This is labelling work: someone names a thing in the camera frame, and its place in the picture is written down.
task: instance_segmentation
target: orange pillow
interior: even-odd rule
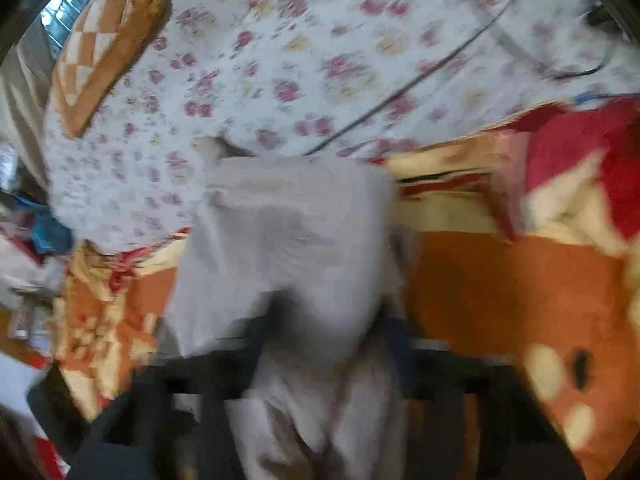
[[[66,134],[79,137],[109,88],[162,17],[164,0],[91,0],[74,23],[52,76]]]

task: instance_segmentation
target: cable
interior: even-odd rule
[[[426,72],[423,72],[419,76],[414,77],[411,81],[409,81],[401,89],[399,89],[398,91],[396,91],[393,94],[391,94],[388,98],[383,100],[381,103],[377,104],[375,107],[373,107],[367,113],[365,113],[364,115],[361,115],[359,118],[357,118],[353,122],[347,124],[344,128],[342,128],[338,132],[334,133],[331,137],[323,140],[320,144],[318,144],[313,149],[309,150],[306,153],[303,153],[303,156],[313,155],[313,154],[315,154],[315,153],[317,153],[317,152],[319,152],[321,150],[324,150],[329,144],[334,142],[335,139],[338,139],[339,137],[343,136],[348,131],[353,130],[356,126],[359,126],[364,121],[369,119],[371,116],[377,114],[380,110],[385,108],[391,101],[393,101],[394,99],[397,99],[399,96],[401,96],[405,92],[409,91],[411,88],[413,88],[417,84],[420,84],[425,79],[427,79],[429,76],[433,75],[433,73],[435,73],[438,70],[440,70],[449,61],[451,61],[458,54],[460,54],[463,50],[465,50],[468,46],[470,46],[475,40],[477,40],[482,35],[482,33],[484,33],[487,29],[489,29],[496,21],[498,21],[498,19],[505,13],[505,11],[509,8],[509,6],[512,3],[513,3],[513,0],[508,1],[507,4],[504,6],[504,8],[495,17],[492,16],[491,20],[484,27],[480,28],[474,35],[472,35],[468,40],[466,40],[465,43],[461,44],[459,47],[454,49],[450,54],[447,54],[445,57],[443,57],[433,67],[428,69]]]
[[[474,10],[480,14],[482,21],[490,20],[493,18],[492,14],[487,10],[482,8],[480,0],[472,0],[475,3]],[[499,25],[494,27],[494,31],[497,36],[498,44],[500,44],[509,54],[511,54],[516,59],[524,59],[529,64],[535,66],[537,70],[543,73],[543,75],[547,75],[553,78],[556,81],[563,81],[565,79],[571,79],[574,77],[582,77],[585,75],[592,75],[603,69],[605,66],[609,64],[613,55],[616,51],[617,43],[615,40],[609,40],[607,43],[607,47],[605,49],[604,56],[600,63],[590,70],[585,70],[583,72],[562,72],[553,70],[551,67],[547,66],[544,62],[537,59],[535,56],[531,55],[529,52],[524,49],[520,44],[518,44],[509,34],[507,34]]]

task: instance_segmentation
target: white floral fabric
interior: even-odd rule
[[[153,244],[192,223],[198,140],[299,155],[394,94],[481,25],[470,0],[170,0],[171,15],[111,90],[81,139],[55,102],[45,157],[56,215],[105,252]],[[543,64],[588,70],[610,39],[586,0],[480,0]],[[597,74],[564,81],[487,32],[444,69],[331,144],[369,158],[465,135],[535,102],[634,91],[640,51],[621,43]]]

